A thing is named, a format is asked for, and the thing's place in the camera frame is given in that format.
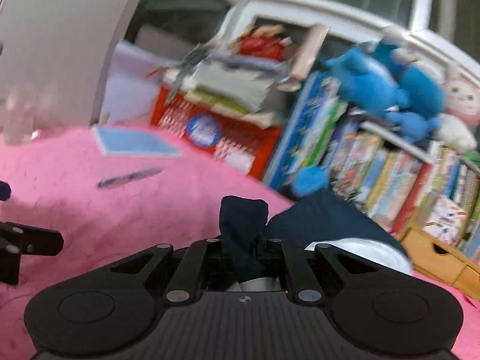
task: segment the black clamp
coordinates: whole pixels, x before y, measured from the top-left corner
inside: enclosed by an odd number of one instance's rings
[[[56,256],[63,249],[58,231],[0,222],[0,282],[17,285],[22,254]]]

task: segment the pen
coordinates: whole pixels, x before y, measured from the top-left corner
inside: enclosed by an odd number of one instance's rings
[[[155,176],[158,173],[160,173],[162,170],[163,169],[161,168],[148,168],[148,169],[140,170],[138,172],[133,172],[125,175],[119,175],[116,177],[107,178],[97,183],[97,188],[117,187],[117,186],[129,183],[130,181],[133,181],[133,180],[141,180],[147,177]]]

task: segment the blue sticker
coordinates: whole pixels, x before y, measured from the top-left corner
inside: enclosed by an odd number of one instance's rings
[[[194,116],[187,122],[187,137],[197,146],[212,147],[220,140],[220,125],[209,115]]]

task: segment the white curved object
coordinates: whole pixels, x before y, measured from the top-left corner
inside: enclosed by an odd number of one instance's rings
[[[3,0],[0,97],[9,85],[48,88],[65,124],[98,117],[113,50],[139,0]]]

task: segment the white plush toy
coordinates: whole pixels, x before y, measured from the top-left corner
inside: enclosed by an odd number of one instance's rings
[[[435,132],[436,140],[442,140],[460,154],[476,149],[477,140],[464,122],[449,114],[440,114],[439,118],[441,127]]]

